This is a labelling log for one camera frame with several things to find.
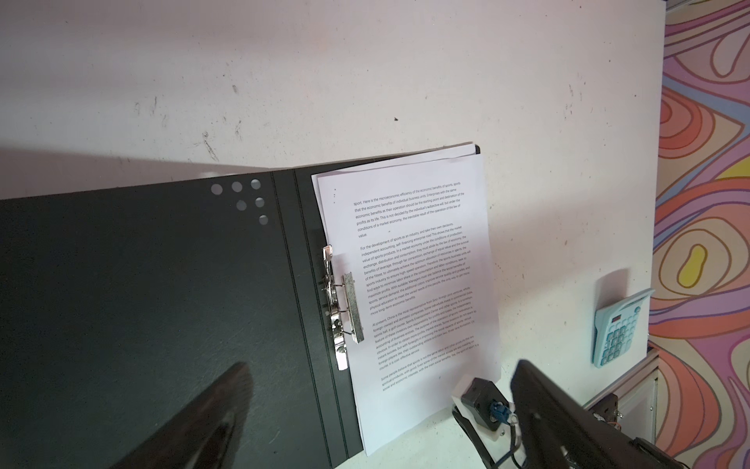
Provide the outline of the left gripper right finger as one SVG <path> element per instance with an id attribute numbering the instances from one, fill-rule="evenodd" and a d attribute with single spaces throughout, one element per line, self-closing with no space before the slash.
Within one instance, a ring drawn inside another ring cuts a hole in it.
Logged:
<path id="1" fill-rule="evenodd" d="M 669 468 L 671 457 L 595 418 L 528 360 L 511 380 L 530 468 Z"/>

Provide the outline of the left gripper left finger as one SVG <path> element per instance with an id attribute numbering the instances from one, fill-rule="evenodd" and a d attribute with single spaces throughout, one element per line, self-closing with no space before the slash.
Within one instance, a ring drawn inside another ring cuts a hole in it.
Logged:
<path id="1" fill-rule="evenodd" d="M 230 468 L 240 446 L 253 382 L 234 363 L 115 468 Z"/>

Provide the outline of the blue clip folder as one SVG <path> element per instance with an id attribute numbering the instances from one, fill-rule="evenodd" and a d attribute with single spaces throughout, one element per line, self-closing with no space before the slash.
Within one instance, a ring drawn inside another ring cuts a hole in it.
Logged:
<path id="1" fill-rule="evenodd" d="M 230 468 L 366 453 L 316 174 L 398 157 L 2 201 L 2 466 L 115 468 L 234 363 L 253 395 Z"/>

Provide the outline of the metal folder lever clip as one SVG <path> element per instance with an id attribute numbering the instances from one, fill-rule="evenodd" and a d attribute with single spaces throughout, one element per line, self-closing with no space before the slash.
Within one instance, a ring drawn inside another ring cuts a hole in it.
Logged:
<path id="1" fill-rule="evenodd" d="M 333 247 L 330 244 L 324 246 L 321 291 L 326 300 L 324 313 L 330 323 L 337 369 L 346 371 L 350 365 L 349 343 L 363 343 L 365 337 L 354 275 L 352 272 L 345 272 L 338 276 L 334 269 L 334 258 Z"/>

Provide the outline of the paper sheet with green highlight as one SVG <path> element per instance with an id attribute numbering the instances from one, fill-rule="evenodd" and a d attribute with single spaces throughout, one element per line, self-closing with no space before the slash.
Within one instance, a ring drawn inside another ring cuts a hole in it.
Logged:
<path id="1" fill-rule="evenodd" d="M 422 162 L 431 162 L 440 159 L 449 158 L 462 158 L 463 156 L 471 156 L 472 154 L 479 154 L 479 147 L 474 143 L 443 148 L 439 150 L 432 150 L 431 152 L 421 152 L 421 154 L 412 154 L 412 156 L 399 156 L 398 158 L 384 159 L 377 162 L 371 162 L 367 164 L 361 164 L 357 166 L 350 166 L 343 169 L 337 169 L 327 173 L 316 174 L 316 177 L 332 176 L 334 174 L 344 174 L 350 172 L 361 172 L 367 170 L 375 170 L 388 168 L 392 166 L 416 164 Z"/>

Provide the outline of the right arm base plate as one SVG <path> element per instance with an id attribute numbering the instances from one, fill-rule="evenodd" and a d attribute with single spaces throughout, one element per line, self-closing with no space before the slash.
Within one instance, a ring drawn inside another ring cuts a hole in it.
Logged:
<path id="1" fill-rule="evenodd" d="M 591 406 L 589 406 L 588 410 L 597 418 L 597 420 L 603 421 L 610 426 L 615 427 L 616 429 L 620 430 L 621 425 L 619 423 L 619 419 L 621 418 L 621 413 L 618 408 L 619 405 L 619 398 L 617 395 L 613 393 L 606 394 L 605 396 L 601 397 L 601 399 Z"/>

